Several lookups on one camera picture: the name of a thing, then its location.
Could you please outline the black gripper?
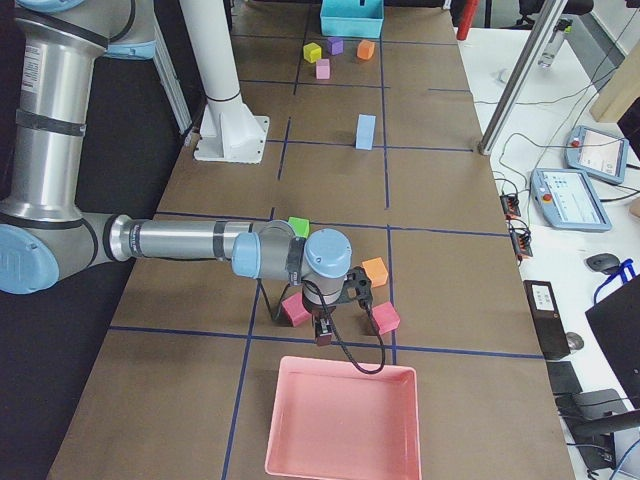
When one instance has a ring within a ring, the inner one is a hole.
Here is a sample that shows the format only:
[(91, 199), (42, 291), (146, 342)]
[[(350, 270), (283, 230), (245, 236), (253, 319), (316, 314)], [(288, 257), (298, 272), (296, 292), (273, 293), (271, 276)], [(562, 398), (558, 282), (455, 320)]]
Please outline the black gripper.
[(343, 301), (339, 297), (325, 297), (322, 304), (319, 297), (309, 299), (302, 295), (302, 304), (308, 313), (311, 314), (311, 322), (314, 325), (315, 343), (317, 346), (330, 345), (333, 338), (333, 312)]

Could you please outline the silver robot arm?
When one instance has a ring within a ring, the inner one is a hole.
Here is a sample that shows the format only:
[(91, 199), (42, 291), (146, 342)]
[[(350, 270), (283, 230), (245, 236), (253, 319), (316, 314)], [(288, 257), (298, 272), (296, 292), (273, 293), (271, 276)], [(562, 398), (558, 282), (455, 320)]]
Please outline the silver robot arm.
[(93, 266), (131, 258), (219, 260), (235, 274), (302, 289), (318, 344), (338, 335), (352, 249), (339, 231), (299, 236), (283, 220), (156, 221), (82, 212), (75, 203), (97, 58), (150, 59), (150, 1), (19, 1), (26, 38), (10, 194), (1, 203), (1, 288), (31, 294)]

